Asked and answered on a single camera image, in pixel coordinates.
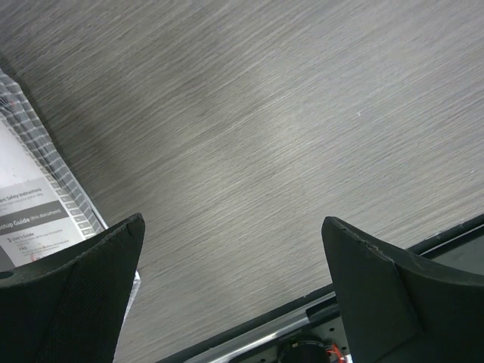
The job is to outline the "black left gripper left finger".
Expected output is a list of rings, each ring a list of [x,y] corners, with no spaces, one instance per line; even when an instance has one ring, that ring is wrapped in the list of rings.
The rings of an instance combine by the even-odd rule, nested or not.
[[[145,233],[136,213],[1,273],[3,362],[112,362]]]

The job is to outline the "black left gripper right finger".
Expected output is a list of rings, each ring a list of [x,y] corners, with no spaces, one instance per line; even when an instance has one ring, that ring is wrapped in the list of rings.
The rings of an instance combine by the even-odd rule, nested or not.
[[[481,362],[483,276],[388,244],[337,217],[321,236],[354,362]]]

